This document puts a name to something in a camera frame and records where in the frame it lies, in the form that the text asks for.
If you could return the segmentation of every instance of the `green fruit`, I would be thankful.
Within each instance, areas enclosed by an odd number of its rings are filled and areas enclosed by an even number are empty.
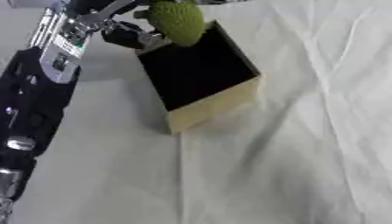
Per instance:
[[[199,7],[187,1],[156,1],[149,9],[149,22],[179,46],[196,44],[206,29]]]

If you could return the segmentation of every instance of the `robotic arm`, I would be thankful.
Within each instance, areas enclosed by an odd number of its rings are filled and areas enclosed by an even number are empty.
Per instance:
[[[55,3],[45,9],[27,49],[18,51],[0,76],[0,224],[8,223],[37,157],[60,126],[92,35],[102,32],[107,42],[132,48],[162,39],[113,19],[136,6],[134,0]]]

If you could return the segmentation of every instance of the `cardboard box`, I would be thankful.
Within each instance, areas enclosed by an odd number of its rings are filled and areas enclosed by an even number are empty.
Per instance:
[[[138,56],[167,110],[171,133],[251,100],[261,77],[218,22],[197,45],[163,45]]]

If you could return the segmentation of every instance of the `table surface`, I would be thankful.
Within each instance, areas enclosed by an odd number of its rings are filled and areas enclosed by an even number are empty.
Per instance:
[[[392,223],[391,9],[204,7],[265,76],[255,101],[176,136],[135,54],[95,37],[14,223]],[[0,65],[40,14],[0,2]]]

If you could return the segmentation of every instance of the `white cloth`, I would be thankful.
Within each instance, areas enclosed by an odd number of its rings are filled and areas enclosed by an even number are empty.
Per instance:
[[[257,100],[169,136],[136,56],[96,37],[15,223],[392,223],[389,0],[204,9],[264,72]],[[40,12],[0,12],[6,63]]]

